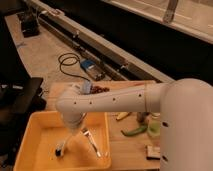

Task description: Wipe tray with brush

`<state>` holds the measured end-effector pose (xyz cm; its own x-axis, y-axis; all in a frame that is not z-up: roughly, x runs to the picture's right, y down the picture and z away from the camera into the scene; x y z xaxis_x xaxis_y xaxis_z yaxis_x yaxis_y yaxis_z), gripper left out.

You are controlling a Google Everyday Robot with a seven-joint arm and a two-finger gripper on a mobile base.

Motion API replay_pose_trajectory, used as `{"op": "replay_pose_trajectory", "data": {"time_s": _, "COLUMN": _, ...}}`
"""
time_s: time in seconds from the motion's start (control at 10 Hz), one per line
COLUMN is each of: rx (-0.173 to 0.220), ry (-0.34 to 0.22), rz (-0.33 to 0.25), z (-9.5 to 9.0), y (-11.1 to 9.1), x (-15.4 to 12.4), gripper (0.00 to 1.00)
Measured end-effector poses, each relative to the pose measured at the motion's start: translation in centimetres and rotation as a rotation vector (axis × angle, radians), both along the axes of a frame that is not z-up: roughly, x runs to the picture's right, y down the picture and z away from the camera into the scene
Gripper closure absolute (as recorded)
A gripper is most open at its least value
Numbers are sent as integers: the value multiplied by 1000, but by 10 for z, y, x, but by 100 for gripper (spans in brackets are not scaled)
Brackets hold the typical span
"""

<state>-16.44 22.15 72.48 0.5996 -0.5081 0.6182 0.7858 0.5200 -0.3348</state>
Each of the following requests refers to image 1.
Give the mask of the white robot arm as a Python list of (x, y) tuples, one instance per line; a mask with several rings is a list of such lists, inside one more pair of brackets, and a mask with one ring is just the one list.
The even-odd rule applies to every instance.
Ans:
[(81, 90), (73, 83), (56, 102), (73, 132), (87, 112), (159, 113), (160, 171), (213, 171), (212, 85), (187, 78), (99, 94), (83, 95)]

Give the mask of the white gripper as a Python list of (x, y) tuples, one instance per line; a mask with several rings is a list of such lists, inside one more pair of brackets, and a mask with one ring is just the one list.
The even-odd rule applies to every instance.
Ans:
[[(62, 120), (65, 124), (65, 126), (70, 130), (70, 134), (63, 140), (61, 150), (64, 150), (66, 145), (68, 144), (69, 140), (71, 139), (72, 135), (76, 135), (80, 132), (80, 130), (83, 128), (84, 124), (84, 118), (86, 114), (85, 113), (77, 113), (77, 114), (61, 114)], [(91, 132), (85, 127), (82, 129), (83, 135), (88, 139), (91, 146), (93, 147), (97, 157), (101, 157), (101, 153), (97, 148), (97, 145), (94, 141), (94, 138), (91, 134)]]

